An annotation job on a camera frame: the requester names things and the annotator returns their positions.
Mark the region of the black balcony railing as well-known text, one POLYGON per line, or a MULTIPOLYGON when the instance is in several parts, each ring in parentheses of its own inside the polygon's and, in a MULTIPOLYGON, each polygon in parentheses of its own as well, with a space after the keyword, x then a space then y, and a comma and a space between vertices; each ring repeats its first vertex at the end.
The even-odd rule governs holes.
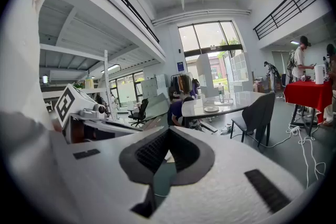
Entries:
POLYGON ((259 40, 263 39, 279 27, 301 14, 317 0, 283 0, 253 31, 259 40))
POLYGON ((150 26, 146 23, 144 18, 140 15, 140 13, 135 9, 135 7, 131 4, 129 0, 121 0, 121 2, 131 11, 131 13, 141 22, 141 24, 146 28, 146 30, 150 33, 150 35, 154 38, 154 40, 159 43, 159 39, 156 34, 150 28, 150 26))

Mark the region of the white partition cabinet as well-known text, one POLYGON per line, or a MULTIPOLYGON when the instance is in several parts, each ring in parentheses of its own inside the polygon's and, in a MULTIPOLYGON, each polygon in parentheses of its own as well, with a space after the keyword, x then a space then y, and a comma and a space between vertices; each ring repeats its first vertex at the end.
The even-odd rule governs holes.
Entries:
POLYGON ((207 54, 199 55, 196 61, 196 69, 202 95, 206 98, 218 96, 219 90, 214 87, 211 65, 207 54))

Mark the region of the white cylindrical jug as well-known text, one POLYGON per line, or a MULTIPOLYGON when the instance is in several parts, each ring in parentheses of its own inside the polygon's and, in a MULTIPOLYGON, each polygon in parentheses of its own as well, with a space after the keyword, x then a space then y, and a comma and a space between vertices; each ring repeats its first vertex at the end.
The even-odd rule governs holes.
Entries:
POLYGON ((316 65, 314 67, 314 73, 315 73, 315 83, 324 84, 325 78, 327 77, 325 65, 316 65))

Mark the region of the red-clothed table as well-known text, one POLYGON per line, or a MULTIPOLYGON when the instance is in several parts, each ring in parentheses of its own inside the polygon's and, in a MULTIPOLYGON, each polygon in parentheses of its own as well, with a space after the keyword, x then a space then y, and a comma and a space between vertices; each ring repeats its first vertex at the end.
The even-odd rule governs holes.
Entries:
POLYGON ((284 90, 285 101, 314 108, 317 111, 317 122, 323 122, 324 109, 331 104, 331 82, 315 84, 313 81, 297 81, 290 83, 284 90))

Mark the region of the clothes rack with garments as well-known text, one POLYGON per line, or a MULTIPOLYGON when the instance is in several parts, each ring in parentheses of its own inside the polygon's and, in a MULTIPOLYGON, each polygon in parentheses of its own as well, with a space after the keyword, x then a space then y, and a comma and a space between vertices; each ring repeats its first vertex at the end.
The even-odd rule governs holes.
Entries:
POLYGON ((200 83, 197 79, 193 78, 192 74, 182 73, 175 74, 171 76, 170 90, 173 93, 181 94, 190 94, 192 96, 198 96, 198 89, 200 88, 200 83))

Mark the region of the white grid shelf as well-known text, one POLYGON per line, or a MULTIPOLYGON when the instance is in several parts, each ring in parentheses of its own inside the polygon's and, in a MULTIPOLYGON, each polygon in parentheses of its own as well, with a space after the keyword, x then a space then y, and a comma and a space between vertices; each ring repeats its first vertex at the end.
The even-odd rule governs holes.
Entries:
POLYGON ((247 53, 242 52, 231 58, 233 80, 229 83, 232 93, 253 91, 253 80, 247 53))

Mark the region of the large glazed entrance window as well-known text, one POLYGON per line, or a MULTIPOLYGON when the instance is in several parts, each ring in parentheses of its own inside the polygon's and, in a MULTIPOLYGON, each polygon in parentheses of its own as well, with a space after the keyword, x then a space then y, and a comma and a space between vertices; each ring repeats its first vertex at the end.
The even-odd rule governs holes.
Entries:
POLYGON ((244 52, 242 42, 232 21, 197 23, 178 28, 187 70, 198 79, 196 61, 207 54, 214 87, 221 83, 224 92, 230 92, 233 80, 231 58, 244 52))

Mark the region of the black office chair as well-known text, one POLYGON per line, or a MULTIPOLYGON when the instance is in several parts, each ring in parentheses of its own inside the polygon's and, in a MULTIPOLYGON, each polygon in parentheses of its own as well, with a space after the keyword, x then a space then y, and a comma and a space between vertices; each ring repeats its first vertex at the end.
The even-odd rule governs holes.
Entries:
POLYGON ((136 122, 132 122, 130 125, 137 127, 139 124, 145 124, 146 123, 146 108, 148 106, 148 99, 143 99, 141 102, 141 105, 139 106, 138 112, 134 112, 134 110, 130 110, 131 113, 128 118, 136 120, 136 122))

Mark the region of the dark grey chair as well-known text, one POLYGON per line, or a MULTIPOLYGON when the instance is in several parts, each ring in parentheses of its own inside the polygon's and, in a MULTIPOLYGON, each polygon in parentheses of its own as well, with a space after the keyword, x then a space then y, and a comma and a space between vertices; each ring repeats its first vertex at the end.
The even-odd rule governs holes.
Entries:
POLYGON ((237 126, 242 131, 241 142, 244 137, 256 130, 259 136, 258 146, 266 133, 266 145, 269 144, 270 138, 270 123, 274 111, 276 95, 274 92, 269 92, 257 98, 255 102, 243 109, 242 115, 232 118, 232 129, 230 138, 233 137, 233 128, 237 126))

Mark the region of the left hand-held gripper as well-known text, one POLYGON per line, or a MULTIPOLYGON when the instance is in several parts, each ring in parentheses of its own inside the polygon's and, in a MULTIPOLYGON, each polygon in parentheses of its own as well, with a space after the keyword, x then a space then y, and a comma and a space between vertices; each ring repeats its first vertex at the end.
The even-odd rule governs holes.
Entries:
POLYGON ((68 84, 59 97, 55 112, 67 143, 82 143, 85 139, 100 141, 142 132, 132 127, 99 118, 99 104, 82 90, 68 84))

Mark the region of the person's white shirt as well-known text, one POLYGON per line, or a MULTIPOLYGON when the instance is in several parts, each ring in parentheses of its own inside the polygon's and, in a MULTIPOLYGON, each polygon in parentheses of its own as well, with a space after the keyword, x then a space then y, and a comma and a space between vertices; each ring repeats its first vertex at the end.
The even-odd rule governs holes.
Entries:
POLYGON ((39 11, 44 0, 11 0, 0 28, 0 111, 53 129, 39 84, 39 11))

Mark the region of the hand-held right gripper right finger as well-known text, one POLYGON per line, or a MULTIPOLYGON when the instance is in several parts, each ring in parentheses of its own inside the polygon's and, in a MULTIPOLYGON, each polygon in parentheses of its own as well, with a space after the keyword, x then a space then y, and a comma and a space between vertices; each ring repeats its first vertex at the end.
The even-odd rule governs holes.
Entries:
POLYGON ((287 170, 252 147, 223 136, 188 129, 187 134, 209 145, 215 153, 210 171, 198 182, 172 186, 156 211, 165 224, 285 223, 303 204, 307 192, 287 170), (245 173, 257 169, 290 200, 272 214, 245 173))

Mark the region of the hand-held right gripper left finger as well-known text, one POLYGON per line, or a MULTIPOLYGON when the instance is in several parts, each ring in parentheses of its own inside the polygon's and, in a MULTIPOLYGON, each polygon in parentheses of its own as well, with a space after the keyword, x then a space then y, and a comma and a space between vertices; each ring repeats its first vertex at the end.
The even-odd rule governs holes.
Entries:
POLYGON ((96 142, 67 144, 61 133, 51 133, 60 174, 73 194, 83 224, 161 224, 131 211, 145 200, 148 185, 130 181, 119 163, 122 150, 163 126, 96 142))

